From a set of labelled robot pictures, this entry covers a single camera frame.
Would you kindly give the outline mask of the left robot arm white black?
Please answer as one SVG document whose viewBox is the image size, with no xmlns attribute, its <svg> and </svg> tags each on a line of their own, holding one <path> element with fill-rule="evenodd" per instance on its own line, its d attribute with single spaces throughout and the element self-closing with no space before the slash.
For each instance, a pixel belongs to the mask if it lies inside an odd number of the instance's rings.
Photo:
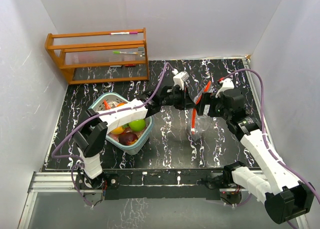
<svg viewBox="0 0 320 229">
<path fill-rule="evenodd" d="M 187 87 L 174 85 L 144 92 L 141 97 L 109 110 L 95 111 L 90 108 L 85 112 L 85 120 L 74 130 L 72 138 L 80 153 L 85 181 L 91 188 L 97 189 L 103 184 L 100 151 L 106 137 L 119 127 L 150 118 L 164 106 L 184 111 L 194 108 L 195 103 Z"/>
</svg>

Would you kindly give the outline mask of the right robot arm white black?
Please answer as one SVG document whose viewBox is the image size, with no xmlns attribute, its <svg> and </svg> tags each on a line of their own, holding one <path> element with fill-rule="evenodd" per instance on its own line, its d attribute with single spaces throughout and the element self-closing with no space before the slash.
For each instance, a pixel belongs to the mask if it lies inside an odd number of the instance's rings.
<svg viewBox="0 0 320 229">
<path fill-rule="evenodd" d="M 266 148 L 261 123 L 246 111 L 245 97 L 238 89 L 227 89 L 219 95 L 205 92 L 196 105 L 198 115 L 208 106 L 208 116 L 225 120 L 229 131 L 249 150 L 265 179 L 257 176 L 237 161 L 224 167 L 223 183 L 233 188 L 240 185 L 264 204 L 269 217 L 282 224 L 307 214 L 314 194 L 305 182 L 282 166 L 272 148 Z"/>
</svg>

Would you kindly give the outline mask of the orange persimmon toy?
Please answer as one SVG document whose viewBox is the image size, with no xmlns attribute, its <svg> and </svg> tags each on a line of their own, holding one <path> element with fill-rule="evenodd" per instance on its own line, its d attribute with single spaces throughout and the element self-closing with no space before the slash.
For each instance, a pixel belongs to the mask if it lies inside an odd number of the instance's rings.
<svg viewBox="0 0 320 229">
<path fill-rule="evenodd" d="M 119 103 L 116 107 L 121 107 L 121 106 L 124 106 L 126 103 L 122 102 L 122 103 Z"/>
</svg>

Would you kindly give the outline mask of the light blue plastic basket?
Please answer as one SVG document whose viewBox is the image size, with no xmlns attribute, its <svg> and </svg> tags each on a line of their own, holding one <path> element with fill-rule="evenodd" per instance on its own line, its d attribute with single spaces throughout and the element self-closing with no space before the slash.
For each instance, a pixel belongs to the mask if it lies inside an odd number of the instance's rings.
<svg viewBox="0 0 320 229">
<path fill-rule="evenodd" d="M 107 112 L 107 110 L 96 111 L 97 105 L 99 103 L 101 103 L 103 100 L 107 100 L 108 102 L 117 101 L 119 103 L 126 103 L 123 106 L 110 109 L 109 110 L 110 112 L 117 111 L 121 107 L 133 108 L 135 106 L 141 106 L 143 103 L 137 99 L 134 99 L 133 101 L 128 101 L 127 99 L 125 99 L 124 97 L 122 97 L 121 95 L 119 95 L 117 93 L 107 92 L 107 93 L 104 93 L 103 95 L 101 95 L 90 107 L 92 110 L 94 110 L 95 112 L 100 114 L 99 118 L 103 122 L 107 122 L 108 129 L 107 129 L 107 134 L 106 134 L 105 139 L 129 155 L 137 154 L 142 149 L 142 147 L 144 146 L 144 144 L 147 142 L 147 140 L 150 137 L 150 133 L 151 133 L 153 126 L 154 126 L 153 117 L 151 117 L 151 116 L 146 117 L 147 113 L 146 113 L 146 110 L 143 108 L 138 108 L 136 110 L 129 109 L 126 111 L 120 111 L 118 113 L 114 113 L 114 114 L 110 114 L 110 115 L 103 115 L 104 113 Z M 129 123 L 132 121 L 135 121 L 135 120 L 139 120 L 139 119 L 145 119 L 146 125 L 145 125 L 144 130 L 142 130 L 140 132 L 132 131 L 129 127 Z M 132 132 L 138 136 L 138 140 L 135 144 L 122 145 L 119 143 L 118 137 L 120 134 L 114 135 L 111 133 L 111 131 L 117 127 L 120 127 L 120 126 L 125 128 L 125 131 L 123 133 Z"/>
</svg>

